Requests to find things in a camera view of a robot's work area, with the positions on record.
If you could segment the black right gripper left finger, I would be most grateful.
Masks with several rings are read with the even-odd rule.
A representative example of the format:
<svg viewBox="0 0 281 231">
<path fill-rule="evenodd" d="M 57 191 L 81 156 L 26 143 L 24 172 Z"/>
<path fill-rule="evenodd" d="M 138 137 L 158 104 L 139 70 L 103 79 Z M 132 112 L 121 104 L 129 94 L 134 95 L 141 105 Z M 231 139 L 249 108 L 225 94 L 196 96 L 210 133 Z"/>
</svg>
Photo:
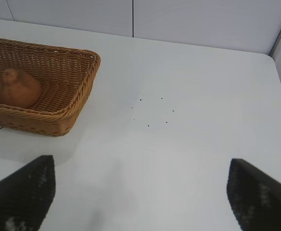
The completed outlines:
<svg viewBox="0 0 281 231">
<path fill-rule="evenodd" d="M 42 155 L 0 181 L 0 231 L 38 231 L 56 193 L 52 155 Z"/>
</svg>

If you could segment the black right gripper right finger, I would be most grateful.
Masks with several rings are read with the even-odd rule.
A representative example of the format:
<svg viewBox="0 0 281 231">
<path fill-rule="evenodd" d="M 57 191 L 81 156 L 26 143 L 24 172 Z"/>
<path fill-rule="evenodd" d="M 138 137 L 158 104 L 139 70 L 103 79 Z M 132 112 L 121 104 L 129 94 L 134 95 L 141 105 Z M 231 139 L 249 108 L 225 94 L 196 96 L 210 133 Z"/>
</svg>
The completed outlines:
<svg viewBox="0 0 281 231">
<path fill-rule="evenodd" d="M 281 183 L 243 159 L 230 162 L 227 197 L 243 231 L 281 231 Z"/>
</svg>

